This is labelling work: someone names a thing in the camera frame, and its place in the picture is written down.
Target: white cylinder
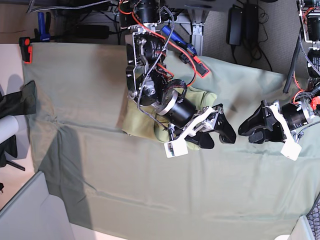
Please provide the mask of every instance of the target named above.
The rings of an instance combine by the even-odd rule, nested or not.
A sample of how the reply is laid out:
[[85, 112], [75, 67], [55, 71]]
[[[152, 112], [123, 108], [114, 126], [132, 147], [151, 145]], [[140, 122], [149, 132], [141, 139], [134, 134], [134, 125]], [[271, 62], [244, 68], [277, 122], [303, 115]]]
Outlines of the white cylinder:
[[14, 116], [5, 116], [0, 119], [0, 144], [11, 138], [19, 131], [19, 124]]

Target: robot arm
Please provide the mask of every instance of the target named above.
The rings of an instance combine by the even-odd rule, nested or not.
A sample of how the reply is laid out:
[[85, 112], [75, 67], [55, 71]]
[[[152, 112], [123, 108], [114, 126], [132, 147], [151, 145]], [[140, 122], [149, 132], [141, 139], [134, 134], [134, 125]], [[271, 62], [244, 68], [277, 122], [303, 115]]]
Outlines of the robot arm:
[[[224, 115], [222, 104], [196, 109], [185, 97], [187, 87], [191, 84], [173, 79], [174, 76], [166, 69], [164, 60], [170, 44], [182, 52], [192, 65], [194, 77], [191, 83], [199, 74], [196, 70], [198, 62], [194, 61], [197, 59], [195, 53], [170, 41], [172, 36], [177, 36], [174, 35], [174, 16], [170, 10], [156, 0], [127, 0], [120, 1], [119, 11], [121, 28], [130, 29], [130, 34], [125, 36], [128, 97], [136, 102], [141, 112], [168, 131], [170, 142], [165, 144], [167, 157], [187, 154], [186, 141], [212, 149], [214, 142], [210, 132], [219, 133], [223, 143], [234, 144], [236, 133]], [[171, 18], [170, 31], [166, 28], [165, 33], [167, 38], [156, 32], [163, 14]], [[182, 88], [182, 94], [176, 88]], [[142, 106], [155, 108], [156, 113], [167, 119], [169, 125], [163, 125], [145, 112]]]

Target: light green fabric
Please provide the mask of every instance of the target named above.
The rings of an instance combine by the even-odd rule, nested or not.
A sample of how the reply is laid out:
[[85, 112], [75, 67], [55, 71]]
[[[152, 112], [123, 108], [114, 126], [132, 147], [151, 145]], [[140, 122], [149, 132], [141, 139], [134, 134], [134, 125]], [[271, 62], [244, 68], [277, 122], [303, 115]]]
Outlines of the light green fabric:
[[[185, 96], [189, 101], [191, 101], [197, 109], [202, 109], [206, 106], [213, 106], [217, 95], [212, 92], [207, 92], [193, 87], [189, 87]], [[168, 126], [168, 121], [157, 115], [154, 108], [151, 106], [143, 107], [144, 111], [152, 114], [158, 121]], [[136, 137], [151, 139], [154, 141], [160, 141], [166, 143], [169, 141], [168, 132], [159, 126], [153, 119], [151, 119], [146, 114], [140, 112], [137, 109], [137, 104], [133, 100], [128, 101], [127, 113], [125, 115], [122, 130], [129, 135]], [[187, 146], [192, 150], [199, 150], [199, 146], [187, 142]]]
[[[201, 60], [211, 73], [192, 86], [217, 94], [214, 104], [223, 104], [236, 132], [261, 100], [289, 101], [297, 91], [282, 94], [281, 74]], [[172, 52], [165, 61], [177, 78], [193, 77]], [[69, 221], [128, 240], [289, 234], [320, 191], [320, 125], [306, 130], [297, 161], [280, 154], [281, 143], [254, 145], [237, 136], [222, 144], [218, 134], [214, 149], [166, 158], [162, 143], [117, 127], [126, 67], [125, 47], [73, 43], [35, 43], [33, 63], [23, 66], [38, 93], [37, 114], [27, 116], [34, 166], [63, 200]]]

